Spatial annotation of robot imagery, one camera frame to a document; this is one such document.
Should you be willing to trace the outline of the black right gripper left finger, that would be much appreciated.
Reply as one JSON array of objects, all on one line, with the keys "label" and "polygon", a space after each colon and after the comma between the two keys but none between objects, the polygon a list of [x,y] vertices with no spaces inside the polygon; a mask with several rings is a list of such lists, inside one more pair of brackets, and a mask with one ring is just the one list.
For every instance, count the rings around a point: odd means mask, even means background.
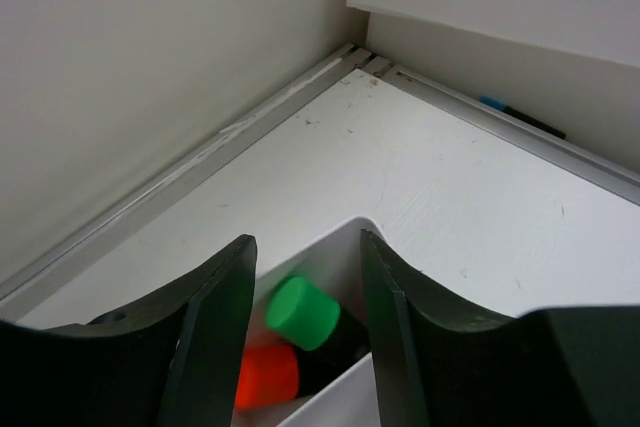
[{"label": "black right gripper left finger", "polygon": [[86,324],[1,325],[5,426],[227,426],[254,297],[242,235]]}]

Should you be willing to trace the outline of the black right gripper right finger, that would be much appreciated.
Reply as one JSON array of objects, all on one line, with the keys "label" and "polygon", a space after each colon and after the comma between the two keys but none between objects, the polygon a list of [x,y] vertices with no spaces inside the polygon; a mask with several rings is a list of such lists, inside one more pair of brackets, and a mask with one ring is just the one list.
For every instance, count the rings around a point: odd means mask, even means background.
[{"label": "black right gripper right finger", "polygon": [[637,306],[512,318],[410,266],[363,231],[361,268],[385,426],[635,426]]}]

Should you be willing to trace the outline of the orange cap highlighter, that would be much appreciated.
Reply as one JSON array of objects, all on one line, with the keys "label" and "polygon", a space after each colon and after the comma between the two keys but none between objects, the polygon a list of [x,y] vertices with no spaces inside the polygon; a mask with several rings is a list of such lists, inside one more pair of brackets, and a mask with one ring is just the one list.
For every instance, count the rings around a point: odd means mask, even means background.
[{"label": "orange cap highlighter", "polygon": [[316,394],[326,385],[324,374],[316,359],[289,344],[245,350],[234,409],[249,411]]}]

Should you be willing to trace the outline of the green cap highlighter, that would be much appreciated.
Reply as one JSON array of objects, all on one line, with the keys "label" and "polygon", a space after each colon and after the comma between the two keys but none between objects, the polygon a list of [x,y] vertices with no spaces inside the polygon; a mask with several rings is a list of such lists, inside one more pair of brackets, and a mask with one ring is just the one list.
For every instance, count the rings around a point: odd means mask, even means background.
[{"label": "green cap highlighter", "polygon": [[265,326],[337,368],[350,367],[370,351],[364,324],[303,276],[287,278],[274,291]]}]

